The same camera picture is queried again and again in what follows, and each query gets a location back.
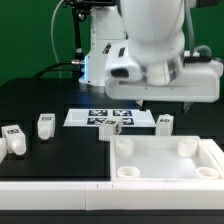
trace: white cylinder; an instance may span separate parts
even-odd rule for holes
[[[23,141],[19,139],[12,142],[11,148],[12,151],[18,156],[21,156],[26,152],[26,146]]]
[[[134,166],[123,166],[117,170],[117,175],[120,178],[138,178],[140,170]]]
[[[219,172],[209,167],[197,168],[196,175],[200,179],[218,179],[219,178]]]
[[[129,138],[115,139],[115,153],[120,157],[131,157],[134,151],[134,142]]]
[[[42,126],[39,130],[39,137],[42,140],[47,140],[51,136],[51,130],[49,126]]]
[[[178,143],[178,155],[185,158],[195,157],[198,142],[194,138],[184,138]]]

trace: black sticker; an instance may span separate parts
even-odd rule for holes
[[[122,118],[122,125],[134,125],[133,118]]]
[[[87,124],[88,125],[101,125],[106,118],[88,118]]]
[[[114,110],[113,116],[115,117],[131,117],[131,110]]]
[[[103,50],[103,54],[109,54],[111,49],[111,43],[108,43],[105,49]]]
[[[110,121],[110,120],[108,120],[108,121],[106,121],[105,124],[115,125],[116,123],[117,123],[116,121]]]
[[[42,117],[42,121],[51,121],[52,117]]]
[[[7,131],[9,135],[13,135],[13,134],[18,134],[19,130],[18,129],[14,129],[14,130],[8,130]]]
[[[108,111],[107,110],[89,110],[89,116],[94,116],[94,117],[106,117],[108,116]]]
[[[166,123],[169,123],[170,122],[170,119],[160,119],[160,122],[166,122]]]

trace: black surface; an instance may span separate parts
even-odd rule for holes
[[[97,128],[63,128],[69,108],[136,109],[132,101],[114,101],[104,94],[79,90],[71,80],[17,79],[0,88],[0,126],[19,124],[27,136],[24,157],[10,155],[3,161],[0,181],[97,180],[109,176],[109,145],[99,142]],[[181,103],[148,102],[157,120],[174,116],[173,135],[199,135],[224,145],[224,101],[193,104],[188,114]],[[55,137],[37,138],[40,113],[56,114]],[[152,135],[153,128],[124,128],[122,134]],[[224,211],[0,211],[0,223],[224,223]]]

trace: circular hole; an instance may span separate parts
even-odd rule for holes
[[[196,174],[201,179],[218,179],[219,172],[209,167],[200,167],[196,169]]]
[[[121,178],[136,178],[140,177],[140,170],[133,166],[123,166],[117,170],[117,175]]]

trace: white cube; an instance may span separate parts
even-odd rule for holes
[[[18,125],[2,127],[2,136],[6,139],[7,151],[18,156],[26,152],[26,137]]]
[[[37,123],[37,129],[38,137],[42,140],[54,137],[55,114],[41,114]]]
[[[173,116],[169,114],[160,115],[156,123],[157,136],[171,136],[173,132]]]
[[[112,135],[119,135],[121,133],[122,119],[107,118],[99,126],[99,140],[110,141]]]

